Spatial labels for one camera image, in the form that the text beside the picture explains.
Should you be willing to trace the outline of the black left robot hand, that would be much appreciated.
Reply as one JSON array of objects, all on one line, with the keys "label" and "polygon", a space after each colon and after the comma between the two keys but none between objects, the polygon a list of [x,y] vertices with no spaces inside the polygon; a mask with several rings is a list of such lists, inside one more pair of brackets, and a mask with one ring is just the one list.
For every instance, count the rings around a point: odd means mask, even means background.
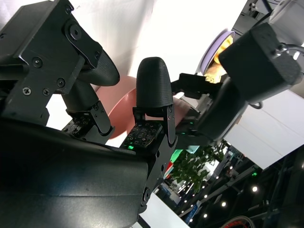
[{"label": "black left robot hand", "polygon": [[178,149],[221,141],[248,106],[227,75],[223,82],[214,84],[203,76],[181,73],[179,79],[171,83],[171,90],[174,95],[183,92],[189,98],[207,95],[210,99],[201,111],[184,101],[175,102]]}]

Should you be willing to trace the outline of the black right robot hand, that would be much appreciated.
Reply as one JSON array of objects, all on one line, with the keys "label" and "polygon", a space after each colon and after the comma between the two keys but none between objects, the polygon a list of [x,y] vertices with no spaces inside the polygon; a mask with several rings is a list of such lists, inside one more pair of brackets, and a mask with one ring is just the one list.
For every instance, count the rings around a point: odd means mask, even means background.
[{"label": "black right robot hand", "polygon": [[159,57],[136,78],[135,125],[119,147],[93,85],[119,72],[67,0],[22,6],[0,32],[0,225],[128,228],[173,153],[170,77]]}]

